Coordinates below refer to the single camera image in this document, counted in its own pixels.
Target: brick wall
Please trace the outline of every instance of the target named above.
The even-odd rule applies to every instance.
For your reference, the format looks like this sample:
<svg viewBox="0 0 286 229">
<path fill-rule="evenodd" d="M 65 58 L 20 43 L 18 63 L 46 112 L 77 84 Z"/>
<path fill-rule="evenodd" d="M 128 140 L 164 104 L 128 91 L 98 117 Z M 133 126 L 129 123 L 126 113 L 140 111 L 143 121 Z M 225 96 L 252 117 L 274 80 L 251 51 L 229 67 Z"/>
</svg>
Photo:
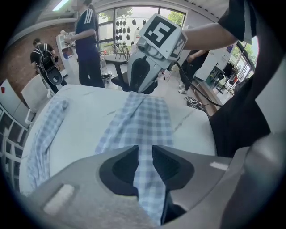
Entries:
<svg viewBox="0 0 286 229">
<path fill-rule="evenodd" d="M 75 31 L 74 23 L 52 25 L 36 30 L 17 40 L 3 55 L 0 64 L 0 82 L 8 79 L 22 101 L 22 89 L 36 75 L 35 69 L 32 68 L 30 62 L 30 53 L 34 49 L 33 40 L 40 38 L 42 43 L 50 44 L 55 49 L 56 55 L 59 56 L 55 38 L 61 30 L 65 30 L 66 32 Z M 60 56 L 58 64 L 61 70 L 63 70 L 64 66 Z"/>
</svg>

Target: window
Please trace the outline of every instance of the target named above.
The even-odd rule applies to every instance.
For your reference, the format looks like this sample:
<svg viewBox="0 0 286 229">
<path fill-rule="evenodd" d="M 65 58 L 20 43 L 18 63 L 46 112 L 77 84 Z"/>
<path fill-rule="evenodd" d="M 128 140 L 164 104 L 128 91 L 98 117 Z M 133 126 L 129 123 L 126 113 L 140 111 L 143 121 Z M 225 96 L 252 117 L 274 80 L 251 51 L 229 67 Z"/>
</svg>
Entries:
<svg viewBox="0 0 286 229">
<path fill-rule="evenodd" d="M 114 10 L 107 10 L 107 11 L 103 11 L 101 13 L 98 14 L 98 23 L 102 24 L 105 22 L 109 22 L 109 21 L 113 21 L 113 12 Z"/>
<path fill-rule="evenodd" d="M 102 42 L 99 44 L 99 49 L 101 51 L 106 51 L 107 54 L 113 54 L 114 49 L 112 47 L 113 41 L 111 42 Z"/>
<path fill-rule="evenodd" d="M 99 42 L 99 49 L 103 50 L 101 45 L 106 43 L 113 43 L 113 22 L 114 22 L 114 9 L 100 12 L 98 14 L 98 31 L 97 38 Z"/>
<path fill-rule="evenodd" d="M 132 41 L 137 43 L 138 41 L 138 33 L 140 29 L 143 27 L 143 21 L 148 21 L 154 13 L 158 13 L 158 7 L 143 7 L 143 6 L 136 6 L 136 7 L 125 7 L 125 8 L 118 8 L 116 10 L 116 20 L 115 20 L 115 29 L 117 28 L 122 30 L 125 27 L 126 32 L 118 34 L 122 36 L 122 40 L 118 42 L 125 42 L 128 46 L 130 51 Z M 126 21 L 126 25 L 116 25 L 116 22 L 124 22 Z"/>
<path fill-rule="evenodd" d="M 112 39 L 113 38 L 113 25 L 107 24 L 107 25 L 100 26 L 98 28 L 98 35 L 99 35 L 100 41 Z"/>
<path fill-rule="evenodd" d="M 250 71 L 250 73 L 249 73 L 249 75 L 247 76 L 247 78 L 249 79 L 250 77 L 252 77 L 252 76 L 253 76 L 253 74 L 254 74 L 254 71 L 253 71 L 253 70 L 251 70 L 251 71 Z"/>
<path fill-rule="evenodd" d="M 129 52 L 131 52 L 131 43 L 137 43 L 139 40 L 139 31 L 143 27 L 144 20 L 147 22 L 154 13 L 160 13 L 160 15 L 180 26 L 184 23 L 184 13 L 161 8 L 160 6 L 127 6 L 99 12 L 97 37 L 100 50 L 106 49 L 105 46 L 111 43 L 125 42 Z M 121 33 L 116 34 L 116 29 L 122 30 Z M 116 35 L 121 35 L 122 40 L 117 41 L 115 39 Z"/>
<path fill-rule="evenodd" d="M 169 9 L 161 9 L 160 15 L 164 16 L 165 18 L 169 19 L 170 21 L 174 22 L 175 24 L 181 27 L 185 19 L 185 15 L 183 13 L 179 13 Z"/>
<path fill-rule="evenodd" d="M 249 59 L 255 64 L 259 52 L 257 37 L 252 38 L 252 45 L 247 44 L 245 50 L 248 53 Z"/>
<path fill-rule="evenodd" d="M 250 66 L 248 65 L 247 61 L 245 60 L 244 56 L 241 56 L 237 66 L 239 67 L 240 71 L 238 73 L 238 80 L 242 82 L 250 71 Z"/>
<path fill-rule="evenodd" d="M 231 60 L 236 64 L 236 62 L 238 61 L 238 59 L 240 59 L 240 54 L 241 54 L 241 51 L 240 49 L 236 46 L 234 48 L 234 51 L 231 55 Z"/>
</svg>

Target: person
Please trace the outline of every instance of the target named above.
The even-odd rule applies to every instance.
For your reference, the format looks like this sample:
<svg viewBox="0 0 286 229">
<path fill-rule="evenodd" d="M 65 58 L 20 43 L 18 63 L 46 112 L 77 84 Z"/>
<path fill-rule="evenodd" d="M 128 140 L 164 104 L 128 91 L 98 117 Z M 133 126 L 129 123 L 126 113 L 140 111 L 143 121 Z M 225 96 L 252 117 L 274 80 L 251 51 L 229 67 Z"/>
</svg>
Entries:
<svg viewBox="0 0 286 229">
<path fill-rule="evenodd" d="M 186 60 L 183 62 L 181 67 L 191 82 L 193 81 L 193 77 L 196 71 L 202 67 L 208 54 L 208 50 L 192 50 Z M 190 83 L 185 78 L 184 73 L 181 70 L 180 77 L 182 84 L 179 85 L 180 89 L 178 90 L 178 92 L 181 94 L 186 94 L 190 88 Z"/>
<path fill-rule="evenodd" d="M 39 72 L 39 70 L 37 69 L 37 64 L 40 62 L 40 57 L 42 56 L 41 53 L 44 50 L 48 50 L 52 53 L 53 57 L 55 58 L 55 51 L 51 45 L 42 44 L 39 38 L 34 39 L 33 46 L 34 46 L 34 50 L 31 52 L 30 60 L 31 60 L 32 67 L 36 69 L 37 72 Z M 47 78 L 45 78 L 45 76 L 43 77 L 45 81 L 49 84 L 52 91 L 56 94 L 59 91 L 57 86 L 52 84 Z M 63 79 L 61 85 L 64 86 L 66 84 L 67 84 L 66 81 Z"/>
<path fill-rule="evenodd" d="M 65 42 L 68 44 L 72 41 L 76 42 L 80 83 L 85 86 L 104 88 L 101 79 L 100 55 L 95 38 L 98 21 L 91 2 L 92 0 L 74 0 L 72 6 L 80 16 L 76 24 L 76 34 L 66 37 Z"/>
<path fill-rule="evenodd" d="M 279 21 L 269 18 L 256 1 L 230 0 L 217 23 L 186 30 L 187 50 L 212 50 L 238 40 L 251 43 L 257 36 L 259 55 L 254 75 L 211 118 L 217 155 L 233 157 L 236 150 L 252 145 L 270 133 L 268 123 L 255 99 L 275 74 L 285 55 Z"/>
</svg>

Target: tree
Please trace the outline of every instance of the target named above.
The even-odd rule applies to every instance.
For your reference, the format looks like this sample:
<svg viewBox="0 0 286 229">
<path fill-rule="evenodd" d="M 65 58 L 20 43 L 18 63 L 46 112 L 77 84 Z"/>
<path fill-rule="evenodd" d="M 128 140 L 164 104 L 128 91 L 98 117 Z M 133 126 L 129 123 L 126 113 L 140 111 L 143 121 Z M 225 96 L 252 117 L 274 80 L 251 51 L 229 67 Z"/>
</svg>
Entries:
<svg viewBox="0 0 286 229">
<path fill-rule="evenodd" d="M 119 8 L 117 9 L 117 18 L 120 17 L 127 17 L 132 15 L 132 7 L 126 7 L 126 8 Z M 113 10 L 109 10 L 103 13 L 100 13 L 99 16 L 103 19 L 108 18 L 108 21 L 111 21 L 113 18 Z"/>
<path fill-rule="evenodd" d="M 256 56 L 253 55 L 253 51 L 252 51 L 252 46 L 251 46 L 251 44 L 246 44 L 245 51 L 248 53 L 248 58 L 249 58 L 250 60 L 252 60 L 252 62 L 254 62 Z M 236 58 L 237 58 L 238 55 L 240 54 L 240 50 L 239 50 L 239 48 L 238 48 L 237 46 L 234 48 L 234 51 L 233 51 L 232 54 L 233 54 Z"/>
<path fill-rule="evenodd" d="M 168 15 L 168 19 L 174 22 L 175 24 L 182 26 L 184 15 L 182 13 L 171 11 L 170 14 Z"/>
</svg>

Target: ceiling light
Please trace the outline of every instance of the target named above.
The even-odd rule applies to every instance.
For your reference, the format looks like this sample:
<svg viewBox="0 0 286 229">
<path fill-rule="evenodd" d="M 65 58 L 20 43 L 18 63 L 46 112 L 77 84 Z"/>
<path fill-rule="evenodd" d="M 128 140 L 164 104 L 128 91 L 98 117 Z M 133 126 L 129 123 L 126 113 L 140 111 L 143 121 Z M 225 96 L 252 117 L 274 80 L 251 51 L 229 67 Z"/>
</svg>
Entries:
<svg viewBox="0 0 286 229">
<path fill-rule="evenodd" d="M 62 8 L 63 5 L 65 5 L 69 0 L 62 0 L 54 9 L 53 11 L 57 11 Z"/>
</svg>

